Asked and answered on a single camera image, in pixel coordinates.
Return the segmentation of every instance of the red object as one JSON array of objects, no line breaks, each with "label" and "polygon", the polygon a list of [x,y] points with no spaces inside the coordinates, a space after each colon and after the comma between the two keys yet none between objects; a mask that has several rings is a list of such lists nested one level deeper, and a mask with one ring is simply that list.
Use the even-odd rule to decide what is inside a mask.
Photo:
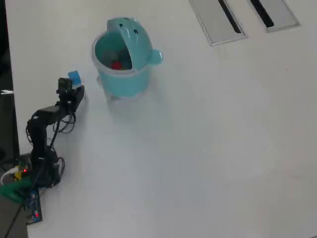
[{"label": "red object", "polygon": [[114,70],[121,70],[123,68],[123,65],[120,61],[116,61],[111,64],[111,68]]}]

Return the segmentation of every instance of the wire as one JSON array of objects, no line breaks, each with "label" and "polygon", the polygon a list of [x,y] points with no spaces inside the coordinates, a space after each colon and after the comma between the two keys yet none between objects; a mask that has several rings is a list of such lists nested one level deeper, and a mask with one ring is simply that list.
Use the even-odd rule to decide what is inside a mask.
[{"label": "wire", "polygon": [[55,150],[54,145],[52,146],[52,150],[56,153],[56,150]]},{"label": "wire", "polygon": [[30,136],[30,133],[28,131],[28,125],[26,125],[26,127],[25,127],[25,133],[26,133],[26,138],[28,139],[29,143],[33,146],[31,136]]},{"label": "wire", "polygon": [[3,179],[4,179],[5,176],[14,174],[14,173],[16,173],[18,171],[19,171],[19,167],[13,167],[12,169],[9,169],[7,172],[5,172],[0,178],[1,185],[3,185]]},{"label": "wire", "polygon": [[[28,191],[27,194],[29,194],[29,193],[32,191],[32,189],[34,188],[34,186],[35,186],[37,180],[39,179],[39,177],[40,177],[40,175],[41,175],[41,173],[42,173],[42,170],[43,170],[43,168],[44,168],[44,164],[45,164],[45,163],[42,163],[42,166],[41,166],[41,168],[40,168],[38,174],[36,175],[36,177],[35,177],[35,179],[34,179],[34,181],[33,181],[33,183],[32,183],[32,185],[31,185],[31,187],[30,187],[30,189],[29,189],[29,191]],[[11,231],[11,229],[12,229],[12,227],[13,227],[13,225],[14,225],[16,219],[18,218],[18,216],[19,216],[19,214],[20,214],[20,211],[21,211],[21,209],[22,209],[22,207],[23,207],[23,204],[24,204],[24,201],[25,201],[26,198],[27,198],[27,196],[24,197],[23,202],[21,202],[21,204],[20,204],[18,210],[16,211],[16,213],[15,213],[15,215],[14,215],[14,217],[13,217],[11,223],[10,223],[9,228],[8,228],[8,230],[7,230],[6,233],[5,233],[4,238],[7,238],[7,237],[9,236],[10,231]]]},{"label": "wire", "polygon": [[58,132],[58,129],[59,129],[59,124],[60,124],[60,120],[57,121],[56,131],[54,132],[52,141],[51,141],[50,146],[49,146],[49,150],[51,150],[52,147],[53,147],[53,144],[54,144],[54,141],[55,141],[55,139],[56,139],[57,132]]},{"label": "wire", "polygon": [[64,173],[64,170],[65,170],[65,160],[63,157],[59,157],[58,158],[58,161],[61,160],[61,169],[60,169],[60,173],[59,173],[59,176],[62,177],[63,176],[63,173]]},{"label": "wire", "polygon": [[[0,165],[0,169],[2,169],[4,172],[7,172],[8,170],[5,168],[5,167],[3,167],[2,165]],[[10,174],[11,175],[11,177],[12,178],[14,178],[15,180],[19,180],[15,175],[13,175],[13,174]]]},{"label": "wire", "polygon": [[76,115],[75,113],[72,113],[71,115],[68,116],[68,120],[61,120],[62,123],[65,123],[65,125],[62,127],[62,129],[57,130],[55,127],[55,124],[53,124],[53,131],[55,132],[56,130],[58,131],[58,133],[63,133],[63,134],[68,134],[70,132],[73,131],[74,127],[75,127],[75,123],[76,123]]}]

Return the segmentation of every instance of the table surface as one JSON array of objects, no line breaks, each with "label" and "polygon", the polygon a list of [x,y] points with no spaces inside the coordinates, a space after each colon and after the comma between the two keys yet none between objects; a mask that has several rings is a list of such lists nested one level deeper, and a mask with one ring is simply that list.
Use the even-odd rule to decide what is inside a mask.
[{"label": "table surface", "polygon": [[[30,238],[309,238],[317,234],[317,1],[266,33],[229,0],[248,39],[210,47],[187,0],[7,0],[21,153],[32,113],[78,70],[87,104],[55,148],[61,183]],[[133,16],[164,53],[141,97],[108,102],[91,45]]]}]

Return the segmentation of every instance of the yellow component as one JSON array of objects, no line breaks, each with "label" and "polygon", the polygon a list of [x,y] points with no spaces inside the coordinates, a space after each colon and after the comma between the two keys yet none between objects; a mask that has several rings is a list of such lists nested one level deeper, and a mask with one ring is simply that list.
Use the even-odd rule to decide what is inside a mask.
[{"label": "yellow component", "polygon": [[21,171],[18,171],[16,173],[14,173],[14,176],[16,177],[14,179],[14,181],[18,181],[18,180],[21,180],[22,179],[22,172]]}]

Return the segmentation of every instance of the animal-shaped container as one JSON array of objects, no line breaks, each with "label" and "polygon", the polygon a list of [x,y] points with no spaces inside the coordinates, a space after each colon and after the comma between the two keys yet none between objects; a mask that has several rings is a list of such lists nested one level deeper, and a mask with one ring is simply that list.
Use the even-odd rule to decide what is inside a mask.
[{"label": "animal-shaped container", "polygon": [[150,66],[163,60],[141,24],[127,17],[107,22],[107,31],[93,44],[92,57],[104,90],[118,98],[143,92],[149,85]]}]

